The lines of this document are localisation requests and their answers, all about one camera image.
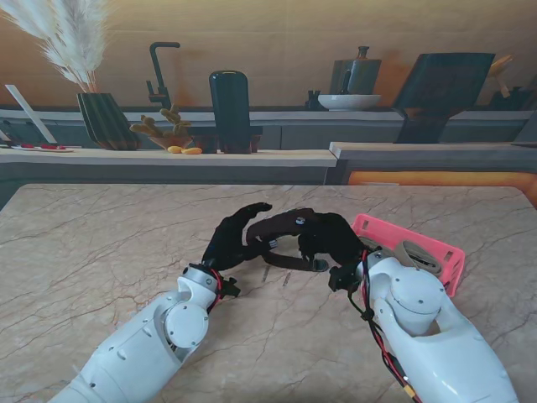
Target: white robotic arm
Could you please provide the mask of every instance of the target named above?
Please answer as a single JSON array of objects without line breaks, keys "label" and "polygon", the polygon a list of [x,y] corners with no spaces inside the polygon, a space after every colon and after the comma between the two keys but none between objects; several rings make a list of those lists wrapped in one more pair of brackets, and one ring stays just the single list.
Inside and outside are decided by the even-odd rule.
[{"label": "white robotic arm", "polygon": [[179,289],[160,296],[107,338],[51,403],[142,403],[151,400],[207,333],[217,280],[189,266]]},{"label": "white robotic arm", "polygon": [[[363,276],[363,264],[358,266]],[[406,388],[423,403],[516,403],[502,363],[432,274],[368,256],[369,300]],[[438,328],[431,332],[436,321]]]}]

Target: countertop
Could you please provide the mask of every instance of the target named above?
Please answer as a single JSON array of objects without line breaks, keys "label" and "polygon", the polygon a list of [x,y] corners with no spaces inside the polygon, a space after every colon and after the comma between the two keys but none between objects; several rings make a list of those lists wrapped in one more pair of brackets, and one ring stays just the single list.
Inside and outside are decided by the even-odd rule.
[{"label": "countertop", "polygon": [[67,165],[332,167],[336,166],[336,157],[327,149],[261,149],[255,154],[199,155],[171,154],[163,149],[137,151],[75,149],[72,153],[0,149],[0,164],[14,162]]},{"label": "countertop", "polygon": [[388,144],[332,142],[339,160],[363,170],[485,170],[537,173],[537,148],[511,143]]},{"label": "countertop", "polygon": [[[528,120],[534,111],[465,111],[450,120],[455,121],[509,121]],[[37,116],[47,122],[83,123],[80,112],[36,112]],[[145,114],[158,123],[166,123],[165,118],[158,112],[125,112],[129,122],[139,122],[140,115]],[[213,112],[181,112],[183,120],[192,122],[194,126],[214,126]],[[0,109],[0,118],[28,119],[24,111]],[[401,124],[403,118],[396,112],[328,112],[328,111],[275,111],[250,112],[250,122],[253,126],[288,125],[288,124],[349,124],[352,122],[395,122]]]},{"label": "countertop", "polygon": [[[349,221],[367,212],[462,248],[454,302],[520,402],[534,401],[537,212],[513,188],[27,185],[0,212],[0,403],[54,395],[72,365],[176,287],[225,216],[260,201],[273,213],[308,206]],[[409,401],[328,274],[261,259],[230,274],[242,294],[216,307],[203,344],[154,403]]]}]

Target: faucet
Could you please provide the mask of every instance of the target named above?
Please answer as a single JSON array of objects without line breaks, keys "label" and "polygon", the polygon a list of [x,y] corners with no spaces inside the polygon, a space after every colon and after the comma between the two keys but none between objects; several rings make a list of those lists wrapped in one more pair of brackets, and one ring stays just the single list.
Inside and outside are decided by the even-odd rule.
[{"label": "faucet", "polygon": [[157,82],[159,83],[158,93],[154,93],[151,80],[147,80],[149,90],[149,101],[160,103],[165,109],[171,108],[171,101],[169,99],[168,88],[164,86],[164,79],[162,78],[162,72],[160,71],[159,59],[157,58],[157,48],[179,48],[179,42],[154,42],[149,46],[149,53],[153,60],[154,73],[157,76]]}]

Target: table surface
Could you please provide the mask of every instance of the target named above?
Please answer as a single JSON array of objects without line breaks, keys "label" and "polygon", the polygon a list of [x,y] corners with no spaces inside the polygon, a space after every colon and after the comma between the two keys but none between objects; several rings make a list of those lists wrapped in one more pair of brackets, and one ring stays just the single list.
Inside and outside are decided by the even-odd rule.
[{"label": "table surface", "polygon": [[[220,220],[260,201],[349,221],[366,212],[464,249],[454,301],[520,401],[534,401],[537,212],[515,189],[30,185],[0,213],[0,403],[57,393],[73,364],[176,287]],[[255,259],[231,271],[242,294],[216,307],[206,339],[154,403],[409,401],[328,274],[267,269]]]},{"label": "table surface", "polygon": [[51,153],[0,149],[0,163],[27,162],[67,165],[184,165],[184,166],[336,166],[327,149],[261,149],[255,154],[171,154],[163,149],[111,151],[75,149],[72,153]]}]

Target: black handle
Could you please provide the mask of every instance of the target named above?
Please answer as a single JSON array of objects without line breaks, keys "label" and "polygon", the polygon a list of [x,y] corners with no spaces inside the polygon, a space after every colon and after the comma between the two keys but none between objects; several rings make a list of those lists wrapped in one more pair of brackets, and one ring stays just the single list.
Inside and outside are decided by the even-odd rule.
[{"label": "black handle", "polygon": [[151,84],[150,80],[147,80],[146,83],[148,85],[149,95],[154,95],[153,84]]},{"label": "black handle", "polygon": [[155,75],[157,76],[157,82],[159,87],[164,88],[164,80],[162,78],[162,72],[160,71],[159,58],[157,57],[157,48],[179,48],[181,47],[179,42],[153,42],[149,46],[149,53],[153,60],[153,67]]},{"label": "black handle", "polygon": [[343,84],[341,84],[341,91],[339,91],[340,95],[346,95],[349,93],[349,81],[351,80],[351,71],[347,70],[345,71],[345,75],[343,76]]}]

